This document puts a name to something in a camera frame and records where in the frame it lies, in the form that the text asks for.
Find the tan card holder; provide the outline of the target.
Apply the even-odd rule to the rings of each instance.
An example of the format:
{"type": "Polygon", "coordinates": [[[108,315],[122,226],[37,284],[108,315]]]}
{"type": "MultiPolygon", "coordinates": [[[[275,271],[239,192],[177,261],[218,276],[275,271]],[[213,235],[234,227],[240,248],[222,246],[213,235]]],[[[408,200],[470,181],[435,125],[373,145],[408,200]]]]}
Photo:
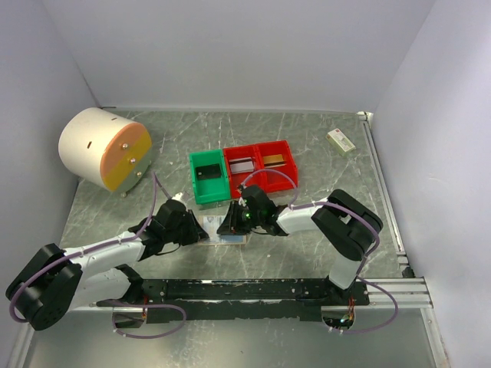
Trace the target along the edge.
{"type": "MultiPolygon", "coordinates": [[[[199,223],[203,227],[203,216],[199,217],[199,223]]],[[[209,234],[209,239],[205,241],[200,241],[199,245],[245,245],[247,237],[245,235],[217,235],[209,234]]]]}

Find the silver VIP credit card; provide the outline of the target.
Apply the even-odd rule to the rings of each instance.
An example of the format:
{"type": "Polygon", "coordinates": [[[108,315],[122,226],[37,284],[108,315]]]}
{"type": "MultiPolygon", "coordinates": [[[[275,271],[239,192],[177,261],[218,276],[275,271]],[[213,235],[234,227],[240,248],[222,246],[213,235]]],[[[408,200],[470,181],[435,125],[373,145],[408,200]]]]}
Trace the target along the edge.
{"type": "Polygon", "coordinates": [[[223,223],[224,218],[223,215],[203,216],[203,229],[208,233],[216,234],[218,228],[223,223]]]}

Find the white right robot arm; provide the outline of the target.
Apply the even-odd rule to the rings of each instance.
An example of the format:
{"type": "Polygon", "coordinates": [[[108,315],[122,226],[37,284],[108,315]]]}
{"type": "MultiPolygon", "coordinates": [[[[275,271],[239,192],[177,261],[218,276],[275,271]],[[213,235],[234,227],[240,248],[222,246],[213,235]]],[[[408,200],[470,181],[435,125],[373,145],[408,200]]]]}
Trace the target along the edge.
{"type": "Polygon", "coordinates": [[[232,201],[218,235],[247,235],[261,228],[267,235],[289,236],[319,230],[338,255],[328,274],[326,298],[343,304],[352,295],[351,285],[359,275],[372,245],[380,243],[382,220],[341,189],[329,197],[304,205],[277,205],[258,186],[242,191],[232,201]]]}

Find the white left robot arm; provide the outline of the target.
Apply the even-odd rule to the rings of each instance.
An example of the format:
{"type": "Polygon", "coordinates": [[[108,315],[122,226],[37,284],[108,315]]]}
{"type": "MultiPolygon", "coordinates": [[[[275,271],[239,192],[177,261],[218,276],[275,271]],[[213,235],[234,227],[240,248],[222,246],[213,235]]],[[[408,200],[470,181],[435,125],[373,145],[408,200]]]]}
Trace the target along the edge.
{"type": "Polygon", "coordinates": [[[13,320],[45,330],[67,312],[100,301],[133,306],[144,299],[132,265],[161,255],[168,244],[194,245],[209,236],[179,196],[125,232],[77,248],[43,246],[8,286],[13,320]]]}

